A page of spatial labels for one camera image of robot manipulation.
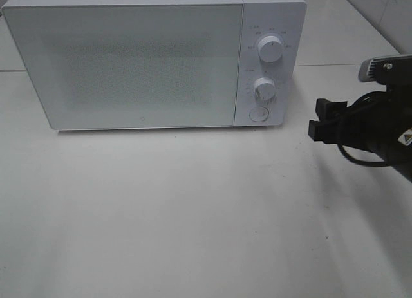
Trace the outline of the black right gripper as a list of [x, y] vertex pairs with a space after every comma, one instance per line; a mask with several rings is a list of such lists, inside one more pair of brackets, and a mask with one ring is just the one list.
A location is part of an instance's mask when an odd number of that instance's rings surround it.
[[318, 98], [315, 112], [319, 120], [332, 120], [341, 116], [343, 112], [345, 115], [339, 124], [336, 121], [310, 120], [308, 136], [315, 142], [337, 143], [342, 153], [346, 152], [346, 147], [374, 153], [395, 153], [394, 96], [394, 87], [388, 86], [385, 91], [374, 91], [364, 95], [353, 103], [347, 112], [347, 101], [332, 102]]

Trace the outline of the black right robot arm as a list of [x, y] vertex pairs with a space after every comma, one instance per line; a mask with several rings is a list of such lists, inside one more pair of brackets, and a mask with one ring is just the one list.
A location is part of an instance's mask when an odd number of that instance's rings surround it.
[[363, 167], [392, 167], [411, 180], [411, 86], [387, 86], [352, 105], [316, 101], [317, 120], [308, 123], [315, 142], [336, 145], [347, 161]]

